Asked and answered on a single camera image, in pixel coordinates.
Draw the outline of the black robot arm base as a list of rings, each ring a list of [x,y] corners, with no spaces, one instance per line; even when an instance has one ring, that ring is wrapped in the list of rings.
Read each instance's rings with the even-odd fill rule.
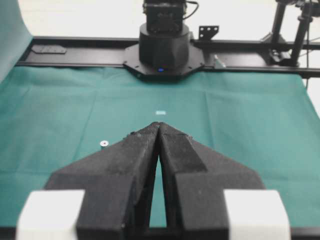
[[[139,28],[138,43],[124,50],[123,65],[146,77],[182,77],[205,65],[201,49],[191,43],[189,0],[145,0],[146,22]]]

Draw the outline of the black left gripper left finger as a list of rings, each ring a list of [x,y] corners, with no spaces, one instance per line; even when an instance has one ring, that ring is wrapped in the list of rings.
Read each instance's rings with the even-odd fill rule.
[[[80,240],[125,240],[148,228],[159,127],[154,122],[51,174],[46,190],[85,191],[76,221]]]

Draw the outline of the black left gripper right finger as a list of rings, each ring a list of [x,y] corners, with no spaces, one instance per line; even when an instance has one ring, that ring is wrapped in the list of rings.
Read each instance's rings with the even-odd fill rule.
[[[227,240],[223,191],[264,190],[261,177],[166,123],[158,137],[167,226],[183,240]]]

